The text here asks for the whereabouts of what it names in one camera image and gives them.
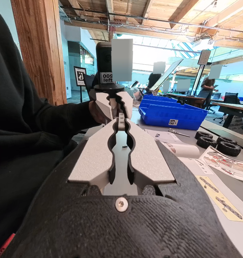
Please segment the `grey desk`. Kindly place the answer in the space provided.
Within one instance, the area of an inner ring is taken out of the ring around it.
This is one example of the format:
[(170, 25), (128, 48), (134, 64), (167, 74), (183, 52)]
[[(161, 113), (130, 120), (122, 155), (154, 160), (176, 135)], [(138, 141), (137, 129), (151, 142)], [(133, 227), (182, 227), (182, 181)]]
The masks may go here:
[(161, 219), (161, 226), (167, 226), (168, 240), (179, 246), (175, 248), (178, 257), (179, 247), (185, 247), (189, 257), (243, 257), (243, 225), (239, 221), (225, 222), (222, 215), (229, 201), (243, 212), (243, 183), (238, 179), (225, 179), (216, 172), (204, 174), (193, 162), (182, 162), (160, 141), (140, 129), (134, 121), (134, 107), (125, 109), (127, 117), (120, 115), (118, 123), (111, 122), (88, 138), (70, 176), (69, 182), (97, 185), (99, 188), (112, 184), (115, 179), (115, 160), (110, 144), (117, 131), (125, 131), (130, 148), (127, 161), (127, 176), (130, 184), (135, 184), (139, 193), (150, 188), (162, 194), (162, 200), (182, 208), (181, 214), (172, 214)]

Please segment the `person's black sweatshirt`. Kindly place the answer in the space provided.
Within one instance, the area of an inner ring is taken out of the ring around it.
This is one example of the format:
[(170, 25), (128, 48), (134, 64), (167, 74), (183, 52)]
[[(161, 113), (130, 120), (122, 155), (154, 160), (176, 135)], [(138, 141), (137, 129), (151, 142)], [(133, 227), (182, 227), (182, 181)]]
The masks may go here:
[(0, 14), (0, 250), (19, 229), (37, 190), (76, 146), (40, 131), (41, 99)]

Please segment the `floor sign with square tag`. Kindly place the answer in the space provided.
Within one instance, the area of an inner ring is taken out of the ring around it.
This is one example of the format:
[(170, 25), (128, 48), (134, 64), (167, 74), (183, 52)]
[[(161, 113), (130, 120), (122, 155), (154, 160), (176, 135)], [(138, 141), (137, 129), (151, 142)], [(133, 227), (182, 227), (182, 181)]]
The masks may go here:
[(82, 103), (82, 87), (85, 87), (84, 76), (87, 74), (86, 68), (74, 66), (76, 86), (80, 88), (80, 101)]

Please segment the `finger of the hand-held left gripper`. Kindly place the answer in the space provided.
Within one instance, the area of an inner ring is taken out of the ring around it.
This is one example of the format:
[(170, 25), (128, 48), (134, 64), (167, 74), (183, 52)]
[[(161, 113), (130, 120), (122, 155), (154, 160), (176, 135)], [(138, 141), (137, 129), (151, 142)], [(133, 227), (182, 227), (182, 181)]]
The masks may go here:
[(113, 109), (110, 105), (109, 95), (103, 92), (96, 93), (96, 106), (99, 112), (105, 117), (106, 120), (113, 120)]
[(122, 111), (125, 118), (131, 120), (133, 112), (133, 98), (128, 94), (128, 92), (117, 92), (116, 102), (119, 104), (119, 109)]

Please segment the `white ceiling projector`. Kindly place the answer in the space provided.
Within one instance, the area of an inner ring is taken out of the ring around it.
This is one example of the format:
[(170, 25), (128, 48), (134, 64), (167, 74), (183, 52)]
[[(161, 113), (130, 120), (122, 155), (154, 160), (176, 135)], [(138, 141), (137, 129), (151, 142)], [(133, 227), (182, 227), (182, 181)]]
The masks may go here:
[(191, 48), (195, 51), (200, 51), (203, 49), (213, 49), (213, 46), (214, 46), (214, 40), (206, 38), (206, 39), (200, 39), (195, 41), (192, 44)]

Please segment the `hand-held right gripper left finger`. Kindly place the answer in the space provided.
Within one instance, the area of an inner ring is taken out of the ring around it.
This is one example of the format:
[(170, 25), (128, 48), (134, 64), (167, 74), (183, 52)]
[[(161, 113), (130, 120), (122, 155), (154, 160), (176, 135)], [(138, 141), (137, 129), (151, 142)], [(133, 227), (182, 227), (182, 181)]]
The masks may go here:
[(104, 194), (115, 179), (115, 154), (118, 119), (115, 118), (85, 141), (85, 146), (68, 177), (69, 183), (96, 185)]

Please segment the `grey toy part with axle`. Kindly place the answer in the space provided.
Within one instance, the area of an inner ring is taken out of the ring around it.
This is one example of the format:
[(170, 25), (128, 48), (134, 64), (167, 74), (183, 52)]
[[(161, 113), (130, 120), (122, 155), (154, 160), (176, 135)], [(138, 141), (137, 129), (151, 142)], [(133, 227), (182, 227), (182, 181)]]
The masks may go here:
[(171, 133), (173, 133), (173, 134), (177, 134), (177, 135), (181, 135), (181, 136), (185, 136), (185, 137), (190, 137), (189, 135), (180, 133), (180, 132), (175, 131), (175, 130), (173, 130), (173, 129), (171, 129), (171, 128), (170, 128), (168, 131), (171, 132)]

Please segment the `grey toy beam with holes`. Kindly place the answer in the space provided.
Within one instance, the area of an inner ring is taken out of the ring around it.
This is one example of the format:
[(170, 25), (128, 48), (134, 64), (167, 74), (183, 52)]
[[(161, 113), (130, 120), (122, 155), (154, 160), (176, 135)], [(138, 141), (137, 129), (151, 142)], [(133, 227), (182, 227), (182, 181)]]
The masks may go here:
[(118, 131), (125, 131), (126, 124), (125, 124), (125, 115), (124, 113), (119, 113), (119, 119), (118, 119)]

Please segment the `background wooden desk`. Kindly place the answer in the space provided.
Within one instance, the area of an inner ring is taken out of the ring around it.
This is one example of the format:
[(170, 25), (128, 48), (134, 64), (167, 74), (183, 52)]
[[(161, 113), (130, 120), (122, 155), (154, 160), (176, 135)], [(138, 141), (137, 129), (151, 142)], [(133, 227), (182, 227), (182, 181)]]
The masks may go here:
[(197, 108), (203, 108), (206, 98), (196, 97), (194, 95), (184, 95), (175, 93), (166, 93), (166, 97), (176, 99), (182, 105), (187, 104)]
[(229, 128), (234, 116), (243, 118), (243, 105), (242, 104), (229, 104), (223, 102), (211, 102), (213, 105), (219, 106), (219, 112), (227, 114), (227, 118), (223, 123), (224, 128)]

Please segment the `person's left hand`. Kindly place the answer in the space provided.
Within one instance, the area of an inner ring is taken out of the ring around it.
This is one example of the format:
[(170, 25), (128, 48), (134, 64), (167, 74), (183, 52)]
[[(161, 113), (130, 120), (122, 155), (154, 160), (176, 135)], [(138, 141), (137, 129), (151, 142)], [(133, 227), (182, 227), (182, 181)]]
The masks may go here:
[(94, 101), (89, 102), (89, 111), (96, 123), (105, 124), (105, 117), (97, 109), (96, 103)]

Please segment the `open instruction booklet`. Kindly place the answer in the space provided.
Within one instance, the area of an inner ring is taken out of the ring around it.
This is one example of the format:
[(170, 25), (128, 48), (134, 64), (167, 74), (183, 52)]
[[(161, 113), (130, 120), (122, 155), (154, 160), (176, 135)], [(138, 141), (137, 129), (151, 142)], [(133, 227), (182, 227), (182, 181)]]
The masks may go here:
[(200, 160), (206, 150), (200, 150), (194, 137), (185, 137), (169, 131), (144, 129), (161, 141), (195, 175), (208, 195), (225, 232), (243, 256), (243, 181), (232, 178)]

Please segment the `tall sign on pole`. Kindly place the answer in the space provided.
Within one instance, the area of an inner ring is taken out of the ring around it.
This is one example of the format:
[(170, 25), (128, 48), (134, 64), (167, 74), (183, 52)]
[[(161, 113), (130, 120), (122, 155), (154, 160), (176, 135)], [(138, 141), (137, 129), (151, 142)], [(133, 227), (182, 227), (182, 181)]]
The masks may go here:
[(211, 54), (211, 50), (202, 50), (201, 54), (199, 56), (198, 65), (200, 66), (197, 72), (197, 76), (195, 78), (193, 88), (191, 90), (191, 93), (195, 96), (197, 92), (197, 88), (200, 83), (201, 76), (203, 74), (205, 66), (208, 64), (208, 60)]

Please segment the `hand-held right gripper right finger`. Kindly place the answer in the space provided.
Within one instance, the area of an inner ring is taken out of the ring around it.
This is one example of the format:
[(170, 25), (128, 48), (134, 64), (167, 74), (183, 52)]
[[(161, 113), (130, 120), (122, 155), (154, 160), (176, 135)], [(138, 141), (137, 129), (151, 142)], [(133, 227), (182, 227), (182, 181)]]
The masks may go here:
[(130, 184), (142, 194), (147, 185), (175, 183), (176, 180), (156, 141), (138, 125), (125, 119), (128, 154), (127, 175)]

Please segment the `clear plastic bag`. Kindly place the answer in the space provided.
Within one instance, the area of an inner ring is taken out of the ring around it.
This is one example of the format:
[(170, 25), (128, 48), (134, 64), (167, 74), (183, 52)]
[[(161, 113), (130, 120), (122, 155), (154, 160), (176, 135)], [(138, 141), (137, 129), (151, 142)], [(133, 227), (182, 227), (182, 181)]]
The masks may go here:
[(132, 87), (131, 88), (132, 94), (133, 94), (133, 106), (134, 107), (139, 107), (141, 104), (141, 101), (143, 99), (143, 95), (140, 91), (139, 88), (137, 87)]

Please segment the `person's left forearm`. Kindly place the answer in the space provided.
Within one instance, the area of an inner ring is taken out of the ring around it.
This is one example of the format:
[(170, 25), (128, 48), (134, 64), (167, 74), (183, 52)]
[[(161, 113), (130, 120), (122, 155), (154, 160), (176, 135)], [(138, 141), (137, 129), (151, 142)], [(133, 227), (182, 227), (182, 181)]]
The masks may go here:
[(79, 131), (100, 125), (96, 123), (89, 111), (89, 102), (53, 106), (41, 102), (35, 114), (35, 126), (40, 131), (54, 134), (63, 140), (71, 139)]

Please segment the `blue plastic bin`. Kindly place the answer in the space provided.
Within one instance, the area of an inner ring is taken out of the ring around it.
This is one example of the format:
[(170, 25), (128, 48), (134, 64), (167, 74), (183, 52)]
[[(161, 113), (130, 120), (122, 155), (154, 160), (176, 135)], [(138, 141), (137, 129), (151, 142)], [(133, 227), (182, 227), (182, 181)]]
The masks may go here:
[(199, 129), (208, 113), (205, 109), (177, 103), (173, 98), (152, 95), (144, 95), (138, 110), (148, 126), (193, 131)]

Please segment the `wooden pillar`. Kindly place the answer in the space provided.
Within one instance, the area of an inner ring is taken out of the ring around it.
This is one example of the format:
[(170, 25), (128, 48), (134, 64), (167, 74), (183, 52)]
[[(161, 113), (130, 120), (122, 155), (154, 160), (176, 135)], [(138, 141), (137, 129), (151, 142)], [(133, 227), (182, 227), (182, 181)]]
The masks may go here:
[(39, 97), (67, 103), (57, 0), (11, 0), (23, 63)]

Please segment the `tilted white board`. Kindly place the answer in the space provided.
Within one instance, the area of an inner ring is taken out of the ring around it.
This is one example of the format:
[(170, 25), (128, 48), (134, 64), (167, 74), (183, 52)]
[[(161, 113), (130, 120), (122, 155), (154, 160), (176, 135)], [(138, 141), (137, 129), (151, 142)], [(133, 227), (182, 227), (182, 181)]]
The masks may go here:
[(164, 74), (157, 80), (157, 82), (149, 89), (149, 91), (157, 95), (160, 86), (164, 83), (164, 81), (169, 77), (169, 75), (176, 69), (176, 67), (183, 61), (184, 59), (179, 59), (178, 61), (173, 62), (170, 67), (164, 72)]

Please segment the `black office chair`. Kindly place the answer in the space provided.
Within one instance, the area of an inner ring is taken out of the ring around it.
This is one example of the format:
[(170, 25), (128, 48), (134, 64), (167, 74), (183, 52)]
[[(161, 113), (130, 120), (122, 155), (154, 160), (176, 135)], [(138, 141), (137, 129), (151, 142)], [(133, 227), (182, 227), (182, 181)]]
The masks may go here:
[(238, 93), (226, 92), (223, 100), (224, 104), (236, 104), (240, 105), (240, 100), (238, 98)]

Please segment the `toy sticker sheet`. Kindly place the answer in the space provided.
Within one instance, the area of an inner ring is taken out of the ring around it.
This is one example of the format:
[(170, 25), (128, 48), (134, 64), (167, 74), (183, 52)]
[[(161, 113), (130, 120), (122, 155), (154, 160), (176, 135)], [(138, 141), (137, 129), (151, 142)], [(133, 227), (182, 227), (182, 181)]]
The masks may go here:
[(199, 159), (206, 162), (210, 167), (243, 181), (243, 162), (230, 158), (211, 146), (206, 149)]

